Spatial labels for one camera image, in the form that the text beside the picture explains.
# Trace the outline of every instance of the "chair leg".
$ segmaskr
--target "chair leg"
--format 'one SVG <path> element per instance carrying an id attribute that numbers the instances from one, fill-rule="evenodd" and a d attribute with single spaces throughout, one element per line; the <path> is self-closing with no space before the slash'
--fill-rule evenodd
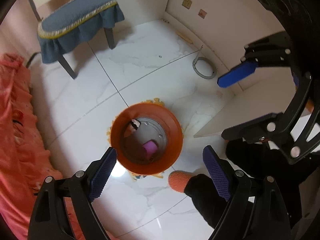
<path id="1" fill-rule="evenodd" d="M 109 48 L 114 49 L 116 47 L 116 45 L 115 45 L 115 40 L 113 39 L 112 28 L 104 28 L 104 33 L 106 35 Z"/>
<path id="2" fill-rule="evenodd" d="M 59 63 L 61 64 L 61 66 L 63 66 L 63 68 L 68 72 L 68 74 L 75 79 L 77 77 L 76 73 L 72 70 L 72 68 L 70 67 L 69 63 L 66 61 L 66 59 L 64 58 L 63 55 L 58 55 L 57 59 L 59 61 Z"/>

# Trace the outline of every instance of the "chair cushion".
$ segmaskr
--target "chair cushion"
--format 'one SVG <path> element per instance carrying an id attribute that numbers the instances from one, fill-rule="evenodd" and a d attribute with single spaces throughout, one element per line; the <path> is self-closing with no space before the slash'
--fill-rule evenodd
<path id="1" fill-rule="evenodd" d="M 38 24 L 43 63 L 89 41 L 101 28 L 113 28 L 124 20 L 116 0 L 71 0 Z"/>

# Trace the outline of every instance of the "floor tile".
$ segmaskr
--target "floor tile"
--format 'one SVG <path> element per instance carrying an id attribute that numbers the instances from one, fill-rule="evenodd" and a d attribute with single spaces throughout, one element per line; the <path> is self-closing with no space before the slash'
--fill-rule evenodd
<path id="1" fill-rule="evenodd" d="M 207 240 L 213 232 L 191 198 L 186 197 L 169 211 L 120 240 Z"/>
<path id="2" fill-rule="evenodd" d="M 202 150 L 212 145 L 218 155 L 224 153 L 220 136 L 193 138 L 234 96 L 231 90 L 217 86 L 217 78 L 199 77 L 192 68 L 196 53 L 181 58 L 149 74 L 120 91 L 128 105 L 160 98 L 177 117 L 184 132 L 183 150 L 173 165 L 176 170 L 204 172 Z"/>
<path id="3" fill-rule="evenodd" d="M 30 66 L 32 103 L 47 146 L 90 109 L 116 93 L 88 43 L 80 44 L 65 58 L 78 72 L 75 80 L 58 62 L 42 64 L 40 56 Z"/>
<path id="4" fill-rule="evenodd" d="M 115 33 L 114 38 L 117 45 L 113 50 L 108 48 L 102 30 L 89 44 L 118 90 L 198 50 L 181 39 L 163 20 Z"/>
<path id="5" fill-rule="evenodd" d="M 106 131 L 124 108 L 126 104 L 116 94 L 82 117 L 49 147 L 53 165 L 70 177 L 100 159 L 109 147 Z M 127 171 L 119 177 L 113 172 L 101 197 L 93 202 L 103 226 L 115 236 L 123 235 L 182 200 L 183 194 L 168 187 L 167 177 L 172 171 L 165 171 L 163 179 L 147 176 L 137 181 Z"/>

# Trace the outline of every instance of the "baseboard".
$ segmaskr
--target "baseboard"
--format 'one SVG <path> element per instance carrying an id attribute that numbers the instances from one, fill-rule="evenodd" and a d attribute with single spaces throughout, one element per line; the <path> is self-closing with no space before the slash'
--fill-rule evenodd
<path id="1" fill-rule="evenodd" d="M 196 46 L 198 49 L 202 48 L 202 53 L 205 57 L 207 57 L 209 60 L 211 60 L 219 72 L 220 75 L 223 75 L 227 73 L 229 70 L 226 67 L 226 65 L 221 61 L 221 59 L 215 54 L 214 51 L 212 51 L 203 41 L 199 39 L 199 37 L 194 34 L 191 30 L 189 30 L 185 25 L 183 25 L 181 22 L 179 22 L 176 18 L 168 14 L 167 12 L 164 12 L 164 20 L 168 21 L 174 29 L 182 33 L 184 36 L 188 37 L 193 41 L 193 45 Z M 232 85 L 231 90 L 234 92 L 235 95 L 238 95 L 243 92 L 242 88 L 238 83 Z"/>

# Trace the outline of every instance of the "purple trash item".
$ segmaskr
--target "purple trash item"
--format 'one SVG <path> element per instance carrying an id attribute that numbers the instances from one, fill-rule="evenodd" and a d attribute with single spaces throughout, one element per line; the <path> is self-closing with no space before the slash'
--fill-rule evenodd
<path id="1" fill-rule="evenodd" d="M 146 159 L 150 160 L 153 154 L 158 150 L 158 146 L 154 143 L 154 141 L 148 141 L 144 145 L 142 145 L 143 148 L 147 151 L 146 153 Z"/>

